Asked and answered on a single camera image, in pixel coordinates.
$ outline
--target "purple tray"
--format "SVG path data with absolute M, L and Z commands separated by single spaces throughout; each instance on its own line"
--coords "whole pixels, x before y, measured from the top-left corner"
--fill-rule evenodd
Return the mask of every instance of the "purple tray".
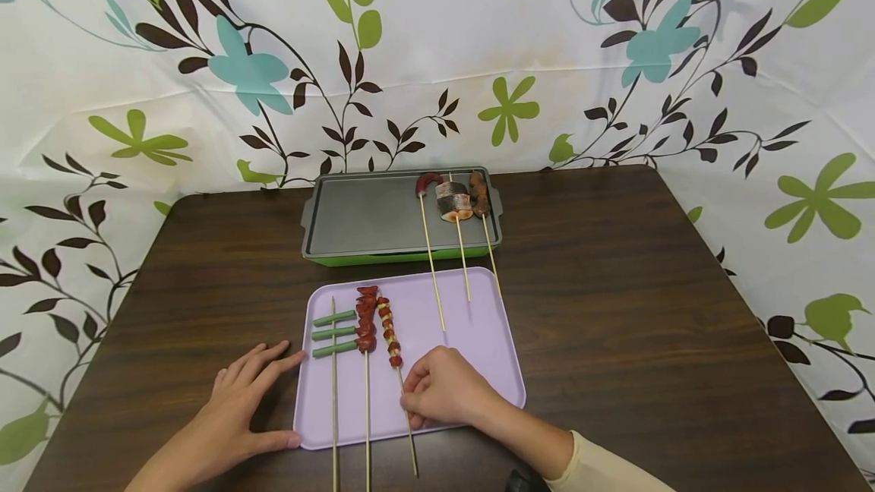
M 304 350 L 310 353 L 315 348 L 330 344 L 330 340 L 313 342 L 310 335 L 314 329 L 312 320 L 330 314 L 332 297 L 337 304 L 337 312 L 345 312 L 355 307 L 355 299 L 359 296 L 356 287 L 379 285 L 381 295 L 389 298 L 392 304 L 393 322 L 404 359 L 401 370 L 403 377 L 407 377 L 410 365 L 428 350 L 443 344 L 459 349 L 503 398 L 522 408 L 526 402 L 526 388 L 504 304 L 495 289 L 495 275 L 485 268 L 473 267 L 468 268 L 468 280 L 471 284 L 470 303 L 466 297 L 462 270 L 437 273 L 446 333 L 441 331 L 431 273 L 319 287 L 307 302 Z M 382 440 L 407 435 L 407 423 L 404 421 L 404 411 L 398 404 L 401 385 L 398 384 L 397 371 L 388 364 L 387 344 L 381 336 L 380 319 L 376 317 L 374 320 L 380 344 L 370 354 L 371 440 Z M 355 325 L 355 321 L 338 323 L 338 326 L 351 325 Z M 348 340 L 351 337 L 341 337 L 338 342 Z M 301 447 L 306 450 L 332 446 L 330 361 L 330 356 L 309 358 L 301 365 L 293 427 L 301 434 Z M 355 445 L 365 440 L 364 371 L 362 354 L 338 354 L 338 445 L 341 446 Z M 450 425 L 430 427 L 416 433 L 448 427 Z

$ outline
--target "hand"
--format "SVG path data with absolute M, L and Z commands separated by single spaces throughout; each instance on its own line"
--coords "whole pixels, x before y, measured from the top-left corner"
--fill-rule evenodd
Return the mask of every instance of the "hand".
M 401 406 L 410 412 L 410 427 L 427 421 L 476 425 L 504 399 L 463 358 L 459 350 L 438 346 L 417 361 L 404 380 Z
M 282 372 L 304 361 L 304 352 L 276 360 L 288 347 L 286 340 L 273 348 L 258 344 L 219 371 L 207 404 L 152 456 L 126 491 L 186 490 L 255 454 L 297 448 L 301 437 L 293 430 L 265 434 L 249 430 L 252 414 L 267 390 Z

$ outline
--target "curtain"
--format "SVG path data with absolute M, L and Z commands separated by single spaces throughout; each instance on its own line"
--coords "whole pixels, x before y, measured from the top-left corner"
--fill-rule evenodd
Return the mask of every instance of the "curtain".
M 182 195 L 641 163 L 872 481 L 869 1 L 0 0 L 0 481 Z

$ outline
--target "brown table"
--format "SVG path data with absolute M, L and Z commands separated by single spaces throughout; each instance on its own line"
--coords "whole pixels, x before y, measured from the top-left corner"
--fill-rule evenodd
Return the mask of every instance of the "brown table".
M 676 490 L 869 492 L 660 177 L 644 166 L 496 175 L 497 251 L 527 409 Z M 121 490 L 258 342 L 301 341 L 319 285 L 428 271 L 301 257 L 310 191 L 180 200 L 49 442 L 29 492 Z M 488 266 L 488 260 L 471 262 Z M 437 263 L 440 268 L 459 262 Z M 284 377 L 254 429 L 292 424 Z M 501 491 L 520 467 L 471 429 L 374 443 L 374 490 Z M 340 451 L 363 490 L 362 446 Z M 329 490 L 330 451 L 252 459 L 203 490 Z

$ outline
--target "wooden skewer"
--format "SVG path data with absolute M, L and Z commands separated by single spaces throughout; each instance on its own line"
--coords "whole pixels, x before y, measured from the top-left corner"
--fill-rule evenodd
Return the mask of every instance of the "wooden skewer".
M 365 350 L 365 490 L 371 492 L 371 375 L 370 352 Z
M 398 385 L 401 386 L 401 394 L 404 394 L 404 380 L 401 377 L 401 367 L 395 367 L 398 371 Z M 410 418 L 407 418 L 407 411 L 404 411 L 404 421 L 407 422 L 407 437 L 410 439 L 410 459 L 413 460 L 413 475 L 419 479 L 419 463 L 416 461 L 416 447 L 413 445 L 413 429 L 410 429 Z
M 501 284 L 498 282 L 498 269 L 495 267 L 495 257 L 491 254 L 491 241 L 489 240 L 489 228 L 487 227 L 487 215 L 483 216 L 483 233 L 487 235 L 487 247 L 489 248 L 489 260 L 493 263 L 493 274 L 495 274 L 495 286 L 498 287 L 498 298 L 501 296 Z
M 444 325 L 444 309 L 440 304 L 440 292 L 438 292 L 438 276 L 435 275 L 435 262 L 431 258 L 431 241 L 428 240 L 428 224 L 425 221 L 425 204 L 422 203 L 422 196 L 419 197 L 419 210 L 422 211 L 422 229 L 425 230 L 425 246 L 428 249 L 428 264 L 431 266 L 431 282 L 435 285 L 435 297 L 437 298 L 437 312 L 440 314 L 440 329 L 447 331 L 447 326 Z
M 453 182 L 453 173 L 450 172 L 450 182 Z M 459 215 L 456 214 L 456 232 L 459 232 L 459 249 L 462 254 L 462 270 L 465 272 L 465 290 L 468 293 L 468 302 L 471 302 L 471 286 L 468 285 L 468 264 L 465 262 L 465 245 L 462 243 L 462 226 L 459 223 Z
M 332 315 L 336 312 L 334 297 L 330 298 L 330 312 Z M 337 321 L 332 321 L 330 326 L 334 329 L 337 326 Z M 330 343 L 336 345 L 337 336 L 334 336 Z M 340 479 L 337 472 L 337 352 L 330 356 L 330 401 L 332 402 L 332 411 L 330 411 L 330 423 L 332 423 L 332 443 L 330 443 L 330 454 L 332 454 L 332 490 L 339 492 Z

